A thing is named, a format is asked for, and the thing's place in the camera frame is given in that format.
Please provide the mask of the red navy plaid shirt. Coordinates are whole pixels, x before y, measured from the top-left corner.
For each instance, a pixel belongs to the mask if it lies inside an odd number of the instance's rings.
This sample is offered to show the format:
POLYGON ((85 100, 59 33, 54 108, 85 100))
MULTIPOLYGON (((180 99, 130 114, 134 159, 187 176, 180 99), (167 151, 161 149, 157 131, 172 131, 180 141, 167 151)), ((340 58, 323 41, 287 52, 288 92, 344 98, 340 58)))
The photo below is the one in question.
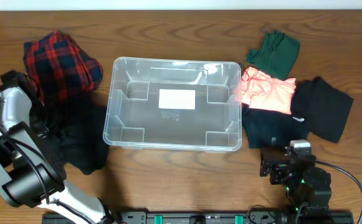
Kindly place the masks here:
POLYGON ((44 103, 66 103, 96 90, 102 82, 102 65, 59 30, 23 47, 26 72, 44 103))

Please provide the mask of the black garment with tag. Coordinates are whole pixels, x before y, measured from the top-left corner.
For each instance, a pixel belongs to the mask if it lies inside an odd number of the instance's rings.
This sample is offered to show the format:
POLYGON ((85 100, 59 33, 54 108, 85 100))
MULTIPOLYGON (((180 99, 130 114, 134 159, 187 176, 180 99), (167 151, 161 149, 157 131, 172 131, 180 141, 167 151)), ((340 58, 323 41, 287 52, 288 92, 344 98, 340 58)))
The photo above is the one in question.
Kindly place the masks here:
POLYGON ((316 136, 338 143, 345 129, 354 99, 332 87, 321 77, 297 84, 291 100, 291 114, 303 119, 316 136))

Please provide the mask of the black gathered garment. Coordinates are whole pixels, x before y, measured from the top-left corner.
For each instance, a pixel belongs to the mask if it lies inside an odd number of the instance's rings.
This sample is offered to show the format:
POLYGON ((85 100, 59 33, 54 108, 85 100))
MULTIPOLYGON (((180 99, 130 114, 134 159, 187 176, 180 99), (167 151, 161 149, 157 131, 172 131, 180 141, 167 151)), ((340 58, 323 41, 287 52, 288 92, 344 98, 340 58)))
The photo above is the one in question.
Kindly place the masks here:
POLYGON ((63 164, 72 164, 90 175, 102 169, 108 157, 108 144, 102 139, 106 110, 89 96, 72 98, 64 104, 35 106, 30 127, 49 142, 63 164))

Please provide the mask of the clear plastic storage bin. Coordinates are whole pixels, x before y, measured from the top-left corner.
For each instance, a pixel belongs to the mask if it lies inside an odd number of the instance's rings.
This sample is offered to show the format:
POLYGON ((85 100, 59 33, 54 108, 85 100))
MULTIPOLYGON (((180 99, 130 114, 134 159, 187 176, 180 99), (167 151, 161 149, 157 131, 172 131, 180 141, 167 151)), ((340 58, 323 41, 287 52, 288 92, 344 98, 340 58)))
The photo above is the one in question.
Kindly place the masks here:
POLYGON ((113 63, 103 140, 127 149, 236 151, 242 145, 235 62, 120 57, 113 63), (161 109, 160 89, 194 90, 194 110, 161 109))

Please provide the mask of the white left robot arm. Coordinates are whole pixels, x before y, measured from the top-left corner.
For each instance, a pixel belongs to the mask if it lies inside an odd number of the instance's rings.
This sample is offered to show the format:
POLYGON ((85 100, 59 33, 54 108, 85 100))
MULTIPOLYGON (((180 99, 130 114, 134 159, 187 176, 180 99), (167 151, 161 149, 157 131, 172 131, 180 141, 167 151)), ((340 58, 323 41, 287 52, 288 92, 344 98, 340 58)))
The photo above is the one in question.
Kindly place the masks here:
POLYGON ((101 199, 67 180, 53 145, 45 141, 55 116, 33 79, 15 70, 0 79, 0 196, 13 207, 53 211, 43 223, 120 223, 101 199))

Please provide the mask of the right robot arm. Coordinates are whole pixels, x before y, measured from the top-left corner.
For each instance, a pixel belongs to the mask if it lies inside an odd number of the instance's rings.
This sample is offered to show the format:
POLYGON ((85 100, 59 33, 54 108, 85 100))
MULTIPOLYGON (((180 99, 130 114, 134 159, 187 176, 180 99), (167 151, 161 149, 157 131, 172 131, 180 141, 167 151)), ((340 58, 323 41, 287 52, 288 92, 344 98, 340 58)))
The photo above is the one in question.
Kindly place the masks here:
POLYGON ((331 175, 315 165, 316 157, 309 147, 268 147, 260 150, 260 157, 260 176, 269 176, 272 185, 286 188, 297 219, 329 215, 331 175))

